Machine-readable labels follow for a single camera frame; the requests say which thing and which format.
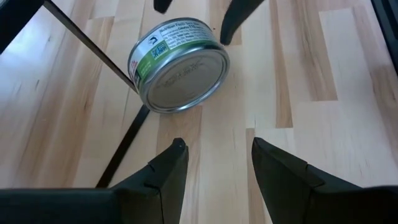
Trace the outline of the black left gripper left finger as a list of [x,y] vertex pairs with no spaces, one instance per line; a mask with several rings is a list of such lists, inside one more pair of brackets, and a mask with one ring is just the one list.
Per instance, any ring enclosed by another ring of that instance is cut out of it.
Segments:
[[182,138],[141,170],[111,187],[124,224],[179,224],[188,167],[188,146]]

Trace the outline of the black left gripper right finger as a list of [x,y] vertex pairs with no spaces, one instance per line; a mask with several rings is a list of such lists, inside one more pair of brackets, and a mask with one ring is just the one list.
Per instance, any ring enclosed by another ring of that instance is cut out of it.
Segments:
[[255,137],[252,163],[274,224],[373,224],[363,189]]

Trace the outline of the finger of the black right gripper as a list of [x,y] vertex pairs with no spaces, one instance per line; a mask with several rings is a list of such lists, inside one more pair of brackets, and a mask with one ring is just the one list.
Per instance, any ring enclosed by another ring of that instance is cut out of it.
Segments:
[[220,42],[229,45],[241,24],[264,0],[232,0],[221,25]]
[[165,14],[172,1],[173,0],[153,0],[154,9],[161,14]]

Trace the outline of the silver-lid seafood can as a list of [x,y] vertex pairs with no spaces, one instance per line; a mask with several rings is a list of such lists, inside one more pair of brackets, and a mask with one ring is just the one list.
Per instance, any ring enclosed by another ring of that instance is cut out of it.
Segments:
[[127,63],[137,94],[157,113],[201,103],[220,87],[230,66],[210,27],[192,17],[155,26],[136,42]]

